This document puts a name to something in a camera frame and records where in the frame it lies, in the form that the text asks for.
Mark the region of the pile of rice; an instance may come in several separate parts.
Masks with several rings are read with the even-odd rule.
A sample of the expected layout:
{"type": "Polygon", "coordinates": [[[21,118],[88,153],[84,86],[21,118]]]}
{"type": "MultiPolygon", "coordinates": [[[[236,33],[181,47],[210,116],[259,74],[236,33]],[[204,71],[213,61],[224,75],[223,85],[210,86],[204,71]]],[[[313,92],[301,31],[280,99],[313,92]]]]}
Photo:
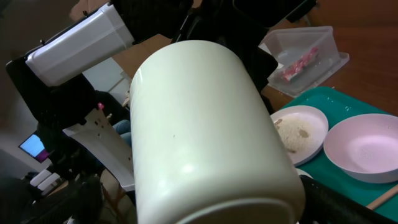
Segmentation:
{"type": "Polygon", "coordinates": [[[274,126],[289,153],[295,154],[311,148],[315,140],[313,126],[296,116],[284,116],[274,121],[274,126]]]}

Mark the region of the red snack wrapper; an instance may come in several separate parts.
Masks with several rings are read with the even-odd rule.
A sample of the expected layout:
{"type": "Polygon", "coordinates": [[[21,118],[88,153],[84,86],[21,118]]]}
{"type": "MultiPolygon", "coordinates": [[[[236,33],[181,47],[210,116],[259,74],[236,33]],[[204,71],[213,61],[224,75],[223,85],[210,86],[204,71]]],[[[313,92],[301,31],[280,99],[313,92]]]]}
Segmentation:
{"type": "Polygon", "coordinates": [[[298,74],[302,73],[306,67],[314,62],[319,55],[317,47],[312,48],[309,52],[303,54],[296,62],[287,68],[284,68],[279,75],[286,81],[291,81],[298,74]]]}

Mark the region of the pink bowl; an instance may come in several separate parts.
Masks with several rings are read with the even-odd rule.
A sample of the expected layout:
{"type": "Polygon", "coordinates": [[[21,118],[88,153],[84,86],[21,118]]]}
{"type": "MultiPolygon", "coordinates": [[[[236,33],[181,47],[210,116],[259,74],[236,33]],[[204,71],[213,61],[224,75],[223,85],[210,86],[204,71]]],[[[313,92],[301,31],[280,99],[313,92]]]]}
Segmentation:
{"type": "Polygon", "coordinates": [[[361,114],[333,126],[323,142],[329,160],[356,180],[397,181],[397,117],[361,114]]]}

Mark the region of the pale green cup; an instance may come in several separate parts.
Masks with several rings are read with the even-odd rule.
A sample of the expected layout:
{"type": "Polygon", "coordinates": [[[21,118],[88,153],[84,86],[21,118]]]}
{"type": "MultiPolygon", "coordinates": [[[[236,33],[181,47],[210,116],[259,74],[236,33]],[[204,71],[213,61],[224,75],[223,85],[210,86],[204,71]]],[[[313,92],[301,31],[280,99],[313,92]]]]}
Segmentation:
{"type": "Polygon", "coordinates": [[[302,182],[240,59],[202,40],[152,54],[131,85],[139,223],[296,223],[302,182]]]}

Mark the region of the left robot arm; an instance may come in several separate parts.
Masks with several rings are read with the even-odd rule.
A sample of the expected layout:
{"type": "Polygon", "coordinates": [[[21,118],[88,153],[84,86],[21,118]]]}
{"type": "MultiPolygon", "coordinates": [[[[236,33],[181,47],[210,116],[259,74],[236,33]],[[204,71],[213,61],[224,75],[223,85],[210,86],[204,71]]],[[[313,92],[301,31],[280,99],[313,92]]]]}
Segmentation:
{"type": "Polygon", "coordinates": [[[83,72],[160,34],[174,42],[210,40],[238,55],[256,86],[264,87],[276,61],[258,44],[285,17],[279,1],[111,1],[11,60],[6,72],[39,124],[70,134],[131,192],[135,180],[126,145],[103,123],[94,89],[83,72]]]}

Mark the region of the pink plate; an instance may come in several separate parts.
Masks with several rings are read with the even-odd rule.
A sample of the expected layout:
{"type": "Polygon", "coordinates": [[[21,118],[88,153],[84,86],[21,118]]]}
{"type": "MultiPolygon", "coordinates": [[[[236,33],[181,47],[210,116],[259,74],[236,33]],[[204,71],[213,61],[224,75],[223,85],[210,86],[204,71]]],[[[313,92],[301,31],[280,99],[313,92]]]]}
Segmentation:
{"type": "Polygon", "coordinates": [[[312,106],[284,108],[273,113],[271,120],[294,166],[308,162],[321,151],[329,130],[325,114],[312,106]]]}

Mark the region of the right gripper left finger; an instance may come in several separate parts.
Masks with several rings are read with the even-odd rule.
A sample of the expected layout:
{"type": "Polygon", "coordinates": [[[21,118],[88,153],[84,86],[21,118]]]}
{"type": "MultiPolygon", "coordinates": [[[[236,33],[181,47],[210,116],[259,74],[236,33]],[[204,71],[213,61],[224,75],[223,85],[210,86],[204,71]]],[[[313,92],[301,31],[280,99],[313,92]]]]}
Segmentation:
{"type": "Polygon", "coordinates": [[[96,223],[103,207],[100,178],[80,178],[63,189],[33,203],[22,213],[21,223],[57,224],[73,218],[78,223],[96,223]]]}

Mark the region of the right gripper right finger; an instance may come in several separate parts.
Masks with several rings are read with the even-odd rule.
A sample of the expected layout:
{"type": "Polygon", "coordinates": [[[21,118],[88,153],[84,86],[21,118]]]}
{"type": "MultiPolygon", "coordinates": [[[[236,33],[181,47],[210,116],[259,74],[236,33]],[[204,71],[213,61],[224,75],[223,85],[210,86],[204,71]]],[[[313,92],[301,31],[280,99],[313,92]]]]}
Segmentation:
{"type": "Polygon", "coordinates": [[[306,175],[300,179],[305,190],[300,224],[397,224],[306,175]]]}

